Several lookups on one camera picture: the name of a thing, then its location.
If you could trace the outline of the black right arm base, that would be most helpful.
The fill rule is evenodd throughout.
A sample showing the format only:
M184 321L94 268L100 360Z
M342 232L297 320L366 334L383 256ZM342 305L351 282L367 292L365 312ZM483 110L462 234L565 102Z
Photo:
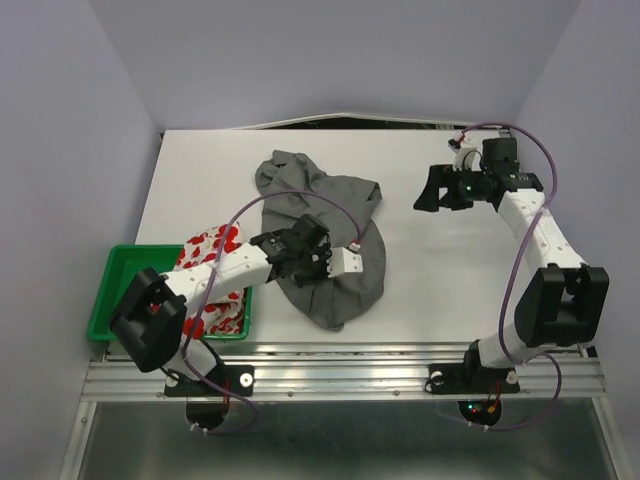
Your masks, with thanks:
M520 392L518 376L511 368L481 365L479 341L471 343L459 363L432 363L424 391L433 395L462 395L458 408L472 425L494 427L502 415L502 395Z

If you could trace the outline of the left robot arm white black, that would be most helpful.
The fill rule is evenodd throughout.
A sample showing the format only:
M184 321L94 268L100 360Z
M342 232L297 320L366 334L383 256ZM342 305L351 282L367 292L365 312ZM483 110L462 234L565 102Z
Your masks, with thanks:
M328 278L329 229L305 214L293 226L258 235L219 261L159 273L139 271L124 291L110 329L143 373L160 368L188 376L199 393L215 392L223 371L212 349L201 341L186 342L185 320L198 308L248 287L289 278L301 286ZM179 350L187 345L190 369Z

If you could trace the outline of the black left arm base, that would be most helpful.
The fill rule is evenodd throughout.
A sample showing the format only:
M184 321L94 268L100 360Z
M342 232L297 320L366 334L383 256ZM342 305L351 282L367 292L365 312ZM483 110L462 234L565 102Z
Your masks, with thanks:
M258 418L256 404L250 399L255 384L255 367L251 364L229 365L216 353L206 360L215 366L208 372L195 373L178 355L176 366L164 366L164 394L172 398L200 398L188 401L185 418L191 431L205 436L240 433L252 427Z

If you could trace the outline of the grey pleated skirt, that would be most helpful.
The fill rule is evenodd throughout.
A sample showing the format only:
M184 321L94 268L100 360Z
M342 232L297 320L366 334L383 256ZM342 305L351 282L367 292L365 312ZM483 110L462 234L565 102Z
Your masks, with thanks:
M333 247L360 241L364 270L299 288L289 279L278 282L287 299L318 327L339 331L364 314L384 294L386 247L373 214L382 201L377 182L329 175L304 153L275 150L255 173L260 195L285 192L263 201L262 230L287 228L310 214L329 229Z

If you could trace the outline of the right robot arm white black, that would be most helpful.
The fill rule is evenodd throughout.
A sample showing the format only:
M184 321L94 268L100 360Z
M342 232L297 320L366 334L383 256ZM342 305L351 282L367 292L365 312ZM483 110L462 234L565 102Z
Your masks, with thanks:
M539 178L521 170L515 139L487 139L477 149L458 136L449 147L454 161L430 167L414 209L435 213L491 204L519 244L514 264L527 265L532 274L513 320L501 317L497 333L475 342L460 366L463 384L482 390L495 380L496 369L529 361L550 346L592 341L609 276L569 244L548 209L551 198Z

